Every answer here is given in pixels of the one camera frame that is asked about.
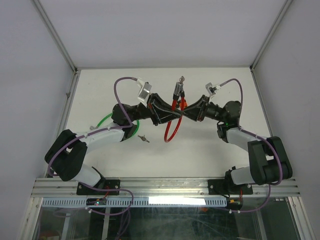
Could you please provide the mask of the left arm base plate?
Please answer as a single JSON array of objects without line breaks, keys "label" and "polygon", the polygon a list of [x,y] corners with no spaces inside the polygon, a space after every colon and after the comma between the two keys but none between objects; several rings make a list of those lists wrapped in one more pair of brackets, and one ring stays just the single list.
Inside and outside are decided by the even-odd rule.
[{"label": "left arm base plate", "polygon": [[76,194],[78,196],[118,196],[120,194],[119,188],[121,186],[121,181],[119,179],[102,179],[100,180],[94,188],[99,189],[94,190],[89,188],[82,183],[78,183]]}]

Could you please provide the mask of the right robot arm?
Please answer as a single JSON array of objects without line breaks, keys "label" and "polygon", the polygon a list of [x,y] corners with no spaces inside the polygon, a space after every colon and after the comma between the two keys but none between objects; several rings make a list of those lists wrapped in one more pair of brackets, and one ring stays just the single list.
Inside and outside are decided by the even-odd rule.
[{"label": "right robot arm", "polygon": [[187,106],[183,115],[193,121],[210,118],[217,121],[217,135],[225,143],[236,145],[248,153],[249,165],[225,172],[220,189],[234,194],[245,185],[278,185],[293,176],[293,169],[282,140],[261,137],[240,127],[242,105],[229,101],[220,107],[202,96]]}]

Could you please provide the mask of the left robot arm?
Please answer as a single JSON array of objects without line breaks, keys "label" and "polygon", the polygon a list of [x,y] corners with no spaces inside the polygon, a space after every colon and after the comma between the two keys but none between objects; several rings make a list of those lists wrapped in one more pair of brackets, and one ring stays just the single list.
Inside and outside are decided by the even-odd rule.
[{"label": "left robot arm", "polygon": [[172,120],[182,121],[185,109],[185,94],[173,96],[171,104],[164,102],[156,93],[137,105],[118,103],[113,107],[112,122],[87,133],[63,130],[46,153],[48,168],[62,181],[75,180],[84,184],[93,194],[100,194],[106,187],[105,177],[94,167],[84,163],[91,151],[108,144],[121,143],[133,137],[138,125],[134,122],[151,119],[154,125],[171,125]]}]

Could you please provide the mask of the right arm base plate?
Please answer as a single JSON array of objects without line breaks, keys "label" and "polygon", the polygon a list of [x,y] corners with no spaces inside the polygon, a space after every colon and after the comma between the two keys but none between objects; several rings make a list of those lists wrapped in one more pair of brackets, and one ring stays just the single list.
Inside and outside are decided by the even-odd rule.
[{"label": "right arm base plate", "polygon": [[236,185],[229,183],[224,179],[208,179],[207,180],[209,195],[252,195],[253,188],[248,187],[248,184]]}]

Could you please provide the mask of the orange black padlock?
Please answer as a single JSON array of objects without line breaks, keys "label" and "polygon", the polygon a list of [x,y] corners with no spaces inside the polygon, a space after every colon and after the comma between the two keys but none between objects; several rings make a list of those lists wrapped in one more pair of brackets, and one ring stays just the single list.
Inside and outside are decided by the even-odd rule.
[{"label": "orange black padlock", "polygon": [[187,107],[188,104],[187,104],[187,101],[186,101],[186,100],[183,101],[183,104],[182,104],[182,101],[179,100],[179,101],[177,102],[177,106],[178,106],[179,108],[181,108],[182,106]]}]

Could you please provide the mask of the green cable lock keys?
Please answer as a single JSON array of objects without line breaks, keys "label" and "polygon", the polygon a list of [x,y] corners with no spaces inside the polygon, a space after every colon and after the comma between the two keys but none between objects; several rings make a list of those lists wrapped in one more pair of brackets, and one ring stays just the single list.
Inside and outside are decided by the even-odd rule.
[{"label": "green cable lock keys", "polygon": [[150,141],[149,141],[149,140],[147,140],[147,138],[146,138],[144,135],[143,135],[143,136],[138,135],[138,137],[139,137],[143,142],[150,143]]}]

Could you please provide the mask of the green cable lock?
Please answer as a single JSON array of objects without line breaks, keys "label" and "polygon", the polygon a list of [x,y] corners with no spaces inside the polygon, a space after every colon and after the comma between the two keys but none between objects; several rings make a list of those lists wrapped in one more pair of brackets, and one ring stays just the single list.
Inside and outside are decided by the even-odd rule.
[{"label": "green cable lock", "polygon": [[[113,115],[113,113],[109,113],[102,120],[100,120],[100,122],[96,126],[90,126],[89,129],[90,130],[95,130],[95,129],[99,128],[107,119],[111,118],[112,115]],[[134,130],[132,136],[134,136],[138,132],[139,128],[140,128],[140,121],[137,120],[136,121],[136,129]]]}]

